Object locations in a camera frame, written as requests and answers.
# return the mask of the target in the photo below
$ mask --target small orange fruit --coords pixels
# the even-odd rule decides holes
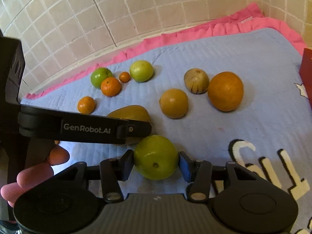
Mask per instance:
[[[131,76],[128,72],[122,72],[120,75],[119,75],[119,80],[122,82],[122,83],[127,83],[129,82],[131,79]]]
[[[77,109],[80,113],[90,114],[91,112],[93,112],[95,106],[96,102],[94,101],[94,99],[86,96],[79,100],[77,104]]]
[[[115,77],[108,77],[102,82],[101,91],[106,97],[116,96],[121,91],[121,83]]]
[[[211,79],[207,93],[215,108],[228,112],[236,109],[241,103],[244,85],[236,74],[222,72]]]
[[[164,115],[177,119],[186,114],[188,110],[188,96],[180,89],[170,89],[163,93],[159,105]]]

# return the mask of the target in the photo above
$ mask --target green apple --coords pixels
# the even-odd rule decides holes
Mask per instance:
[[[111,76],[113,76],[113,73],[108,68],[97,68],[91,74],[91,83],[94,87],[101,88],[101,83]]]
[[[154,74],[154,68],[148,61],[135,61],[130,66],[130,75],[138,83],[146,82]]]
[[[174,145],[160,135],[150,135],[139,142],[134,152],[134,163],[145,178],[161,180],[170,177],[179,162]]]

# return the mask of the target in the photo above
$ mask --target metal screw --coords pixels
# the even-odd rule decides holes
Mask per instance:
[[[191,198],[195,201],[203,201],[206,198],[206,195],[201,192],[195,192],[191,194]]]
[[[117,192],[109,192],[106,194],[106,199],[109,201],[117,201],[121,198],[121,195]]]

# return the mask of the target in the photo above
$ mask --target pink fabric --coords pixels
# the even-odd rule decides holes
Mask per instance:
[[[251,20],[241,23],[242,21],[251,17]],[[248,5],[245,9],[238,11],[231,16],[212,20],[210,22],[201,24],[199,26],[194,26],[192,28],[188,28],[179,32],[161,34],[157,37],[144,39],[137,46],[120,52],[117,56],[113,57],[110,62],[90,66],[87,70],[82,71],[69,79],[65,79],[62,83],[56,84],[39,94],[27,94],[26,98],[37,99],[39,97],[43,97],[49,92],[54,91],[63,85],[85,77],[98,67],[107,67],[119,62],[126,61],[154,48],[173,45],[191,40],[198,40],[201,38],[207,38],[212,36],[247,33],[262,28],[272,28],[280,32],[301,55],[303,54],[304,48],[307,47],[302,37],[294,30],[290,29],[285,22],[273,18],[265,18],[257,4],[252,3]]]

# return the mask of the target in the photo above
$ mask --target human hand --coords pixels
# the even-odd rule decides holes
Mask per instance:
[[[16,200],[23,193],[54,175],[51,166],[66,163],[69,157],[67,150],[56,145],[43,163],[21,171],[16,178],[17,182],[4,185],[1,188],[1,196],[8,201],[11,207],[14,207]]]

